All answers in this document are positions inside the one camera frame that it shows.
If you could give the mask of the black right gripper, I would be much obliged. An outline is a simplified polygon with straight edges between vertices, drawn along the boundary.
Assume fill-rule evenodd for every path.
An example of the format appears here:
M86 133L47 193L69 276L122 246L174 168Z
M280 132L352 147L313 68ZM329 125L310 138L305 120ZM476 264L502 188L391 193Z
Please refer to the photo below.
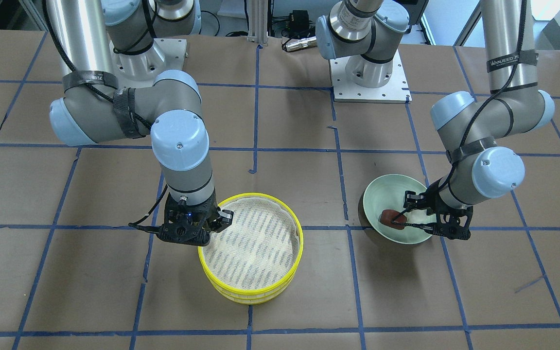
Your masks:
M215 193L206 201L191 205L185 197L174 199L168 195L164 208L164 224L157 237L164 242L193 246L207 246L212 232L222 232L233 222L234 212L222 210Z

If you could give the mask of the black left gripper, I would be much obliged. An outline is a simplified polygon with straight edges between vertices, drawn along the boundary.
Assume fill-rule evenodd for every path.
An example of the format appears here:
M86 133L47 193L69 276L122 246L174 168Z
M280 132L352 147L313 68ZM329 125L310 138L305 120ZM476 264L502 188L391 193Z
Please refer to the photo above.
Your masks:
M422 193L405 191L403 196L403 210L392 210L393 221L407 221L407 215L416 210L427 210L427 215L436 215L435 222L416 224L407 222L391 222L395 229L418 228L426 233L467 241L471 237L470 222L473 217L473 207L466 209L451 208L441 199L438 185L434 182Z

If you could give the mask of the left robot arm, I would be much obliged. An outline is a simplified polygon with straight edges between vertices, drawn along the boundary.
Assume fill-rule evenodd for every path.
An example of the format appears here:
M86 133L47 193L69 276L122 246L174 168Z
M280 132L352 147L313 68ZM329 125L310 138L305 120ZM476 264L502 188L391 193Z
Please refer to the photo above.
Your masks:
M406 191L402 209L376 215L389 228L417 228L467 240L473 207L522 184L522 158L496 140L543 127L554 116L551 95L538 89L538 54L526 0L482 0L490 96L477 102L466 91L447 95L430 111L451 170L422 193ZM318 50L333 60L389 66L408 25L407 11L382 0L342 0L315 25Z

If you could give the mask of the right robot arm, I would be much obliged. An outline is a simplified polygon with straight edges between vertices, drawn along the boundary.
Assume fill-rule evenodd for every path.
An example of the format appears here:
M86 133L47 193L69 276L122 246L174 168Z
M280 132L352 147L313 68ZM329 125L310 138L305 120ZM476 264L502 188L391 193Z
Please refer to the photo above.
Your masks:
M132 228L176 244L206 246L228 228L216 203L195 80L170 65L171 36L200 27L196 0L44 0L44 20L64 62L64 98L50 122L69 146L150 137L167 196L164 224Z

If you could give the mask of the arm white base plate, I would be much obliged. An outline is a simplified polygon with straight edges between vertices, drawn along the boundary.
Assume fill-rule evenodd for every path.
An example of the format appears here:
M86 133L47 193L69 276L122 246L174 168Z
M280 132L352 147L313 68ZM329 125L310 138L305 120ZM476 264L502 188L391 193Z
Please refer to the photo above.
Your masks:
M115 53L110 44L110 55L116 70L133 80L144 80L165 70L182 70L188 57L188 42L184 38L155 38L148 51L137 55Z
M413 99L398 51L384 64L369 62L360 55L329 63L336 102L404 104Z

